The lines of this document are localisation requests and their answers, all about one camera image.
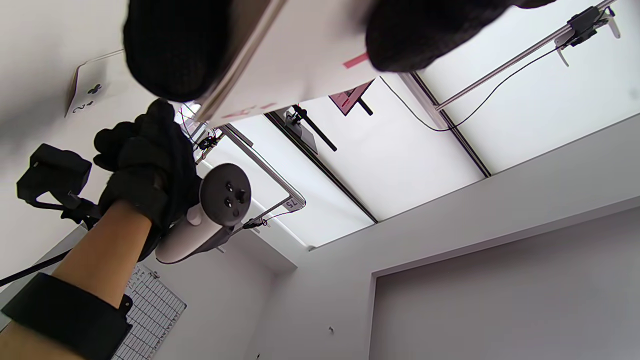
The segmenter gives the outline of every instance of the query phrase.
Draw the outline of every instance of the black wrist strap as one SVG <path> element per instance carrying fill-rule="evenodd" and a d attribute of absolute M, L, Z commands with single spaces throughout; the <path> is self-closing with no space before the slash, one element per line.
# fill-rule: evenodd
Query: black wrist strap
<path fill-rule="evenodd" d="M 100 298 L 47 274 L 37 274 L 2 312 L 87 360 L 110 360 L 131 330 L 129 297 L 116 309 Z"/>

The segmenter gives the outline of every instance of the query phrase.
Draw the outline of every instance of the grid paper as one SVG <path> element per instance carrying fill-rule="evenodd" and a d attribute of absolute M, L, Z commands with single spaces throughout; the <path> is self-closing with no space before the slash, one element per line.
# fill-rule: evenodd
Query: grid paper
<path fill-rule="evenodd" d="M 149 360 L 187 304 L 144 265 L 136 265 L 125 293 L 133 300 L 127 314 L 132 328 L 112 360 Z"/>

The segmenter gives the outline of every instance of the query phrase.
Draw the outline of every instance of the white vr controller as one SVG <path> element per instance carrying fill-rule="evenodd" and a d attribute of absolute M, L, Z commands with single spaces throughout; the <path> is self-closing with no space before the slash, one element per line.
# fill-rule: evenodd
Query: white vr controller
<path fill-rule="evenodd" d="M 160 241 L 156 248 L 159 262 L 174 264 L 226 243 L 249 211 L 251 186 L 242 169 L 227 163 L 202 179 L 199 196 L 200 203 Z"/>

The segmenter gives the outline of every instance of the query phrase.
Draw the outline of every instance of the gloved hand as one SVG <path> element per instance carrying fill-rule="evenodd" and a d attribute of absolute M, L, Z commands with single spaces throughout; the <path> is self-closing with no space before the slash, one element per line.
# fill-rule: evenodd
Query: gloved hand
<path fill-rule="evenodd" d="M 173 117 L 173 106 L 158 99 L 135 122 L 103 129 L 93 141 L 99 152 L 93 162 L 113 172 L 98 202 L 100 212 L 122 199 L 152 221 L 140 260 L 155 249 L 174 221 L 199 202 L 201 179 L 192 145 Z"/>

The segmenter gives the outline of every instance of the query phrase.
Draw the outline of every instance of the forearm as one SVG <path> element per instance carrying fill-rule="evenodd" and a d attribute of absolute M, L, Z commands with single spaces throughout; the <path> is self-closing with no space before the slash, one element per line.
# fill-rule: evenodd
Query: forearm
<path fill-rule="evenodd" d="M 149 219 L 127 202 L 118 201 L 69 252 L 53 276 L 118 307 L 150 228 Z"/>
<path fill-rule="evenodd" d="M 69 252 L 53 276 L 120 306 L 151 221 L 124 201 L 114 203 Z M 11 323 L 0 333 L 0 359 L 80 359 L 60 344 Z"/>

